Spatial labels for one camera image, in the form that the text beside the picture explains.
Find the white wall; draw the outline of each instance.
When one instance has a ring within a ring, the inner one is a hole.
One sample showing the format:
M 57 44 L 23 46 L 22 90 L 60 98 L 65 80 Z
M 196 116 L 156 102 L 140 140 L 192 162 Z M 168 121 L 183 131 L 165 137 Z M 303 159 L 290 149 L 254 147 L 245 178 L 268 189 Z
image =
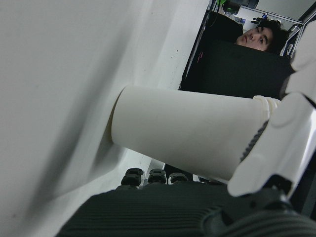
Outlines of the white wall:
M 298 20 L 314 2 L 315 0 L 259 0 L 256 8 Z

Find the black hair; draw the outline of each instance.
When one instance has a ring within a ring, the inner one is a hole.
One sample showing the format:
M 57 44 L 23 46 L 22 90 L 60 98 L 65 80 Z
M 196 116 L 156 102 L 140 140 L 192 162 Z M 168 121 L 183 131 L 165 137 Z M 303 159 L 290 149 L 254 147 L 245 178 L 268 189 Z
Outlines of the black hair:
M 266 51 L 280 54 L 288 39 L 288 32 L 281 29 L 281 23 L 275 20 L 264 20 L 259 23 L 258 27 L 266 27 L 272 30 L 273 39 Z

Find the white plastic part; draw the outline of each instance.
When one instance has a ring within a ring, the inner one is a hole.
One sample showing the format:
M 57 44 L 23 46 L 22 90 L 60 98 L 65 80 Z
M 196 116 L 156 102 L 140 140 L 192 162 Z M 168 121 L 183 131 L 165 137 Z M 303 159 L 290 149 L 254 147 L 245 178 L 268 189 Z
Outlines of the white plastic part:
M 267 111 L 264 97 L 128 86 L 115 107 L 112 139 L 201 177 L 228 181 Z
M 292 68 L 300 71 L 310 63 L 316 62 L 316 21 L 310 22 L 296 47 Z
M 316 101 L 316 21 L 310 22 L 295 51 L 292 74 L 286 93 L 300 92 Z
M 284 98 L 266 130 L 228 183 L 233 196 L 260 190 L 272 175 L 298 185 L 316 147 L 316 110 L 300 93 Z

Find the ribbed black surface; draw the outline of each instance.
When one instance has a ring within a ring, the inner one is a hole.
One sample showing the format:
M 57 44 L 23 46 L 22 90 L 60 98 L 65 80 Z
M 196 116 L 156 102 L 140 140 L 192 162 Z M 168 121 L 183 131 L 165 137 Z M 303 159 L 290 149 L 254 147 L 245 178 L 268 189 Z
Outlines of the ribbed black surface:
M 315 237 L 314 221 L 281 211 L 261 211 L 233 223 L 220 237 Z
M 195 237 L 215 205 L 227 202 L 225 186 L 196 182 L 148 185 L 91 197 L 58 237 Z

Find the white panel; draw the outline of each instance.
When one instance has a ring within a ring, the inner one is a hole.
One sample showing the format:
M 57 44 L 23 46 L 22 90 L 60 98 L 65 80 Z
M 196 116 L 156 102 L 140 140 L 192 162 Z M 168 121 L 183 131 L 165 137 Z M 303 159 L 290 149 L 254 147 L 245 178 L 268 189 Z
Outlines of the white panel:
M 147 169 L 112 143 L 112 108 L 127 84 L 178 88 L 208 2 L 0 3 L 0 236 L 52 236 Z

